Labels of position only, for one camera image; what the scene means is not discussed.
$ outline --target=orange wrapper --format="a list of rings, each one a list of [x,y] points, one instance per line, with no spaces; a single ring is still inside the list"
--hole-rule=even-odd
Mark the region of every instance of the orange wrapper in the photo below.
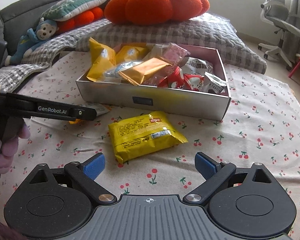
[[[169,65],[171,64],[161,59],[151,58],[139,65],[119,71],[119,75],[128,80],[131,84],[138,86],[151,78],[156,72]]]

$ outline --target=gray ribbed plate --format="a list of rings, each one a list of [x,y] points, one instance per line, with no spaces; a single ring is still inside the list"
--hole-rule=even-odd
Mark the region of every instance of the gray ribbed plate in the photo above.
[[[99,206],[91,220],[60,240],[239,240],[217,228],[201,207],[176,195],[122,195]],[[288,240],[280,236],[277,240]]]

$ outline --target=office chair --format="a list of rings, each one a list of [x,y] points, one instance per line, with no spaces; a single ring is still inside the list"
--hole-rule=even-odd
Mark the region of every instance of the office chair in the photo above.
[[[298,15],[291,15],[289,14],[289,10],[285,5],[285,0],[266,0],[265,3],[261,4],[262,12],[260,14],[260,18],[263,22],[269,23],[274,25],[282,30],[282,36],[279,41],[278,46],[271,46],[267,44],[260,43],[258,49],[261,50],[262,48],[268,49],[263,57],[265,59],[268,58],[268,55],[280,55],[283,60],[289,65],[289,68],[292,68],[292,63],[287,58],[287,56],[282,51],[283,45],[283,38],[285,32],[290,32],[293,35],[300,38],[300,30],[287,23],[286,20],[288,17],[299,17]]]

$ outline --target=cherry print sheet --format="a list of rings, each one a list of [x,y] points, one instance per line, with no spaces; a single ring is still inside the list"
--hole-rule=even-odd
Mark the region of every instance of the cherry print sheet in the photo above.
[[[75,79],[89,67],[89,53],[72,52],[33,78],[20,93],[83,104]],[[204,182],[194,167],[194,156],[202,151],[218,162],[231,161],[237,167],[264,163],[296,204],[297,218],[289,236],[300,239],[300,105],[287,84],[232,65],[225,68],[232,101],[223,121],[168,114],[172,125],[189,143],[123,165],[114,158],[108,124],[149,111],[112,106],[110,112],[95,121],[74,125],[43,118],[26,120],[31,137],[19,141],[10,172],[0,179],[0,220],[4,221],[5,203],[38,163],[63,167],[70,161],[83,162],[103,152],[106,168],[96,182],[117,197],[121,194],[183,197]]]

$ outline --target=green pillow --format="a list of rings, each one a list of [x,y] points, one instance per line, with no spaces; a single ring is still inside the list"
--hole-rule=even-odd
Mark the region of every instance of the green pillow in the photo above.
[[[66,21],[72,17],[103,4],[106,0],[62,0],[46,10],[45,20]]]

